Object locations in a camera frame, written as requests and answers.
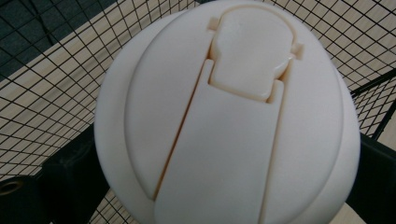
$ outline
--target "curved edge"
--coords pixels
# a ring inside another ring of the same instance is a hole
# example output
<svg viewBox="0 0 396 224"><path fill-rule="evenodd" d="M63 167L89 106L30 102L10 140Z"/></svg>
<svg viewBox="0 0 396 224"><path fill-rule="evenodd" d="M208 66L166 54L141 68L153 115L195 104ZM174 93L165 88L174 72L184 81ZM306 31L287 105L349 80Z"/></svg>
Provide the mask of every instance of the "curved edge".
<svg viewBox="0 0 396 224"><path fill-rule="evenodd" d="M130 40L108 69L95 109L96 151L106 180L126 209L142 223L155 223L154 201L146 197L129 161L123 128L126 95L133 71L151 40L183 12L153 23Z"/></svg>
<svg viewBox="0 0 396 224"><path fill-rule="evenodd" d="M329 223L347 199L358 172L360 157L360 131L355 106L347 86L338 76L344 106L344 128L340 150L333 170L317 198L290 224Z"/></svg>

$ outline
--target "mesh fence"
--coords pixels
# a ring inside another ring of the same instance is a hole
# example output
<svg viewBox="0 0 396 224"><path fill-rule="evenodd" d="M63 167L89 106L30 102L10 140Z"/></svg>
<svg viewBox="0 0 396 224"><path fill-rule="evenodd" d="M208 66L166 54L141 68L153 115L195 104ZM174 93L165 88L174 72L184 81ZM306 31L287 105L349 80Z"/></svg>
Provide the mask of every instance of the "mesh fence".
<svg viewBox="0 0 396 224"><path fill-rule="evenodd" d="M122 46L154 21L204 1L0 2L0 180L34 175L93 123L95 99ZM304 23L351 91L396 66L396 1L265 1ZM373 134L395 101L395 78L355 98ZM92 223L134 223L110 191Z"/></svg>

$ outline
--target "metal grid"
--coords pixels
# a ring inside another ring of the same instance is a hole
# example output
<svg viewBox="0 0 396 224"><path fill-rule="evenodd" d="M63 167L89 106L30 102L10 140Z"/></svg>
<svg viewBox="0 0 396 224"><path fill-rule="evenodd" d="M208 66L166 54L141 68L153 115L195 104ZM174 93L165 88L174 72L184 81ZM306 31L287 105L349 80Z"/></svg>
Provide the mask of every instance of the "metal grid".
<svg viewBox="0 0 396 224"><path fill-rule="evenodd" d="M36 174L92 124L100 83L122 46L152 22L198 2L0 3L0 180ZM393 0L265 2L311 29L351 91L396 66ZM361 131L373 134L394 101L395 78L357 96ZM92 216L92 223L108 222L135 223L111 191Z"/></svg>
<svg viewBox="0 0 396 224"><path fill-rule="evenodd" d="M361 132L379 138L396 108L396 71L390 79L360 92L354 97Z"/></svg>

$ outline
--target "white plastic object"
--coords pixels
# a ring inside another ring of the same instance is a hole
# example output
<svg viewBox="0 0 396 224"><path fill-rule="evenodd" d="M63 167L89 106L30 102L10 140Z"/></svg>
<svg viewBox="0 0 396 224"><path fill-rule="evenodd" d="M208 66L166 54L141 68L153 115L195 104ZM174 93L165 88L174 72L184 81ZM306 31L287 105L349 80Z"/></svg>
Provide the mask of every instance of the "white plastic object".
<svg viewBox="0 0 396 224"><path fill-rule="evenodd" d="M107 181L141 223L328 222L357 170L345 84L299 21L263 3L153 23L110 67L95 116Z"/></svg>

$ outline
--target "wire mesh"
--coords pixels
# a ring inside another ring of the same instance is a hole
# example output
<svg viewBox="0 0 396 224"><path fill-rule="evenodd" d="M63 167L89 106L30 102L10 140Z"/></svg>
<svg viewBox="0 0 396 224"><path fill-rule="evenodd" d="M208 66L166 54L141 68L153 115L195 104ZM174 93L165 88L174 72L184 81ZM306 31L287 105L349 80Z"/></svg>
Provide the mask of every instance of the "wire mesh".
<svg viewBox="0 0 396 224"><path fill-rule="evenodd" d="M122 47L192 0L14 0L0 3L0 180L34 175L93 123L95 99ZM305 24L351 91L396 66L396 2L265 1ZM395 78L355 99L372 134L395 101ZM110 191L91 223L135 223Z"/></svg>

